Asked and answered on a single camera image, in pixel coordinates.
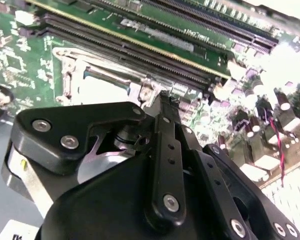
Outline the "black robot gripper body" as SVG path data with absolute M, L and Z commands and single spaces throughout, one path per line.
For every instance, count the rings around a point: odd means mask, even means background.
M 112 146 L 108 134 L 137 136 L 135 155 L 78 183 L 80 164 Z M 44 211 L 39 240 L 229 240 L 232 196 L 215 160 L 195 134 L 176 123 L 53 124 L 38 131 L 15 123 L 7 164 L 27 161 L 24 185 Z

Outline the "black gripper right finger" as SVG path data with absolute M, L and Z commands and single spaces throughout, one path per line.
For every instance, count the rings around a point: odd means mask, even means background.
M 200 146 L 170 99 L 186 165 L 204 189 L 218 240 L 300 240 L 300 231 L 215 144 Z

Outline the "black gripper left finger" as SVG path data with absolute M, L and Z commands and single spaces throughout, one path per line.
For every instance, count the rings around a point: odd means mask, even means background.
M 17 151 L 48 173 L 77 173 L 90 139 L 102 152 L 119 144 L 135 152 L 123 162 L 64 193 L 45 219 L 73 226 L 132 223 L 177 227 L 186 218 L 181 143 L 171 98 L 160 94 L 146 114 L 134 103 L 116 102 L 20 112 L 12 128 Z

